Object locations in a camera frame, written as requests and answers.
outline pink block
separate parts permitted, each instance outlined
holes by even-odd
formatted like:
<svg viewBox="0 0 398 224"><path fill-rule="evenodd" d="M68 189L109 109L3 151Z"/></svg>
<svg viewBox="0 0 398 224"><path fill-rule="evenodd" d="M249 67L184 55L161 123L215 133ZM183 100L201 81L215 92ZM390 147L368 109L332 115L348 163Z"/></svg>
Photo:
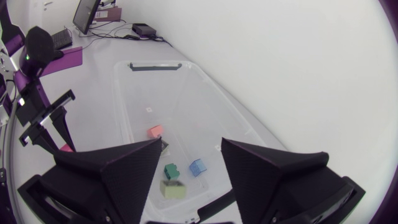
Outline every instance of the pink block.
<svg viewBox="0 0 398 224"><path fill-rule="evenodd" d="M64 151L64 152L73 152L73 150L68 146L68 144L65 144L64 146L62 146L60 148L60 150Z"/></svg>
<svg viewBox="0 0 398 224"><path fill-rule="evenodd" d="M147 133L150 138L158 138L163 133L163 127L162 125L154 126L148 129Z"/></svg>

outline transparent container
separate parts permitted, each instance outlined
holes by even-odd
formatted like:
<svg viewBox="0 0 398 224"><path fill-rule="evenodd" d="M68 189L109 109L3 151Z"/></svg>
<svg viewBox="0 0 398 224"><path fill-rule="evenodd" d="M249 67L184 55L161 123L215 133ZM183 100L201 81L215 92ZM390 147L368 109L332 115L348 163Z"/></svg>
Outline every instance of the transparent container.
<svg viewBox="0 0 398 224"><path fill-rule="evenodd" d="M142 223L197 221L199 208L232 189L221 138L265 146L213 80L191 62L119 62L113 96L124 144L149 140L147 130L157 125L169 143L159 159ZM194 177L189 165L197 159L207 170ZM187 187L184 199L165 199L160 192L164 166L170 163L177 165L178 180Z"/></svg>

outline cube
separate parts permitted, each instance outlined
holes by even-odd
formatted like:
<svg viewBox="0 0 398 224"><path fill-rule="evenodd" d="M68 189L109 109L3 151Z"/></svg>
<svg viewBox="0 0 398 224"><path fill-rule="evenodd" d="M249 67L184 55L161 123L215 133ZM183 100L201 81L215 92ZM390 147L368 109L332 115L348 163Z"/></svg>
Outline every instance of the cube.
<svg viewBox="0 0 398 224"><path fill-rule="evenodd" d="M201 159L193 161L192 164L189 166L189 169L195 177L207 170Z"/></svg>
<svg viewBox="0 0 398 224"><path fill-rule="evenodd" d="M177 166L175 164L167 164L164 166L164 174L168 180L177 180L180 176L180 172L177 170Z"/></svg>
<svg viewBox="0 0 398 224"><path fill-rule="evenodd" d="M162 125L154 126L148 129L147 134L150 138L158 138L163 133Z"/></svg>
<svg viewBox="0 0 398 224"><path fill-rule="evenodd" d="M161 180L160 191L166 199L183 199L187 194L187 188L178 180Z"/></svg>
<svg viewBox="0 0 398 224"><path fill-rule="evenodd" d="M64 151L64 152L74 152L74 151L69 147L68 144L65 144L64 146L62 146L62 147L60 148L60 150L61 150L61 151Z"/></svg>

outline desk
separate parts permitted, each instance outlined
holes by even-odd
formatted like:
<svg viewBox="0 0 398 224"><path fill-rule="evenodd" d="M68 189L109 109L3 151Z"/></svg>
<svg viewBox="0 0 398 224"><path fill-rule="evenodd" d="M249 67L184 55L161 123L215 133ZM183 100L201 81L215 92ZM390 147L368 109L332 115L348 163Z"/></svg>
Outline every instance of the desk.
<svg viewBox="0 0 398 224"><path fill-rule="evenodd" d="M106 32L119 23L104 26L106 29L97 33ZM98 37L79 38L78 31L71 29L73 33L73 47L87 46ZM121 30L118 35L131 34L128 29ZM60 95L72 89L76 96L75 101L66 105L67 124L77 151L92 151L121 144L121 137L116 126L116 119L112 97L111 76L113 67L122 60L187 60L182 54L163 42L130 41L118 39L101 39L94 41L83 50L83 65L59 71L41 78L41 82L51 102ZM268 147L285 150L284 146L239 102L228 92L221 88L232 101ZM55 165L53 157L39 146L28 144L22 147L18 137L23 128L15 121L11 134L11 160L8 161L12 172L13 186L11 191L16 196L17 208L14 210L21 223L40 223L24 203L17 189L35 174L44 174ZM50 123L45 124L57 146L64 144ZM234 221L241 223L238 207L233 203L208 222Z"/></svg>

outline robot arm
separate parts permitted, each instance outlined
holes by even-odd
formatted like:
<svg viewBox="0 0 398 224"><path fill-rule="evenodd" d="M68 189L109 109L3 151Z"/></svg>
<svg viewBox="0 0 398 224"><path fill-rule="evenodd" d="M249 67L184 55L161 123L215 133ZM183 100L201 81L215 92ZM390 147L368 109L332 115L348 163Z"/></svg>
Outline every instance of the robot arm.
<svg viewBox="0 0 398 224"><path fill-rule="evenodd" d="M42 146L50 153L57 151L58 147L42 126L44 121L50 118L61 137L75 151L65 122L66 110L63 107L67 102L75 99L73 92L69 90L55 103L50 104L40 82L42 72L54 57L53 41L50 34L39 27L33 27L25 37L20 28L11 23L5 0L0 0L0 6L2 6L0 8L0 73L6 77L14 77L16 88L21 95L17 104L16 116L21 125L25 126L30 123L20 137L22 145L25 146L27 140L30 139L33 144ZM11 56L21 47L23 47L21 56L19 61L15 62Z"/></svg>

